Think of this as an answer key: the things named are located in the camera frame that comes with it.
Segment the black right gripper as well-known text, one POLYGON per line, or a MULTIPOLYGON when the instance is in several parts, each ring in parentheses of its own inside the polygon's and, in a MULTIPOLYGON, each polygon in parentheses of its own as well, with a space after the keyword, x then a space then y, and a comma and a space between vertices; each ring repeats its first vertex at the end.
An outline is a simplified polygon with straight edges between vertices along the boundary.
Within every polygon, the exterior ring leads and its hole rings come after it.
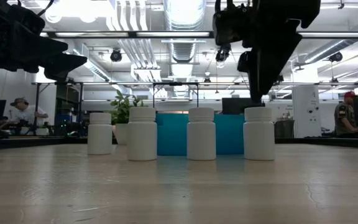
POLYGON ((253 0, 247 3, 244 47, 252 50, 240 55, 237 71, 248 73, 253 102, 259 103, 277 81, 303 38, 297 28, 309 27, 319 15, 320 6, 320 0, 253 0))

